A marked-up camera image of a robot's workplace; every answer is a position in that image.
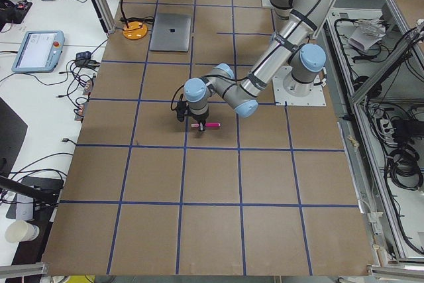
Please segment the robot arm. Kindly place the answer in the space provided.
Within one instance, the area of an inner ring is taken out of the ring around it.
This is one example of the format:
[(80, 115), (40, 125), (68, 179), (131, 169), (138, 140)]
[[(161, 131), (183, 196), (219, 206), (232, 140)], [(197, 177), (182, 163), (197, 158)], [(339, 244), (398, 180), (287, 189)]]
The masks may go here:
[(288, 21), (272, 35), (269, 47), (259, 57), (247, 76), (235, 78), (224, 63), (215, 66), (200, 78), (191, 78), (184, 84), (184, 92), (177, 102), (176, 117), (182, 122), (192, 117), (204, 131), (209, 116), (208, 99), (218, 94), (240, 117), (251, 116), (258, 107), (257, 97), (265, 90), (273, 75), (284, 65), (293, 68), (291, 78), (300, 85), (310, 85), (323, 69), (326, 55), (315, 44), (305, 43), (325, 20), (330, 0), (270, 0), (279, 16)]

